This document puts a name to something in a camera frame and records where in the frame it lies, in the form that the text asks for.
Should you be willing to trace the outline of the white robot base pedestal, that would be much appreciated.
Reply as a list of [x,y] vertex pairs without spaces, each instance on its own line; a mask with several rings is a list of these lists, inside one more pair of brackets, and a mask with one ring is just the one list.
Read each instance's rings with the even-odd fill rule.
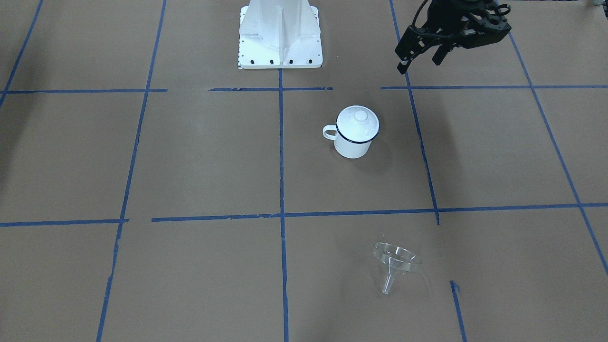
[[320,68],[317,7],[308,0],[251,0],[239,13],[237,60],[241,69]]

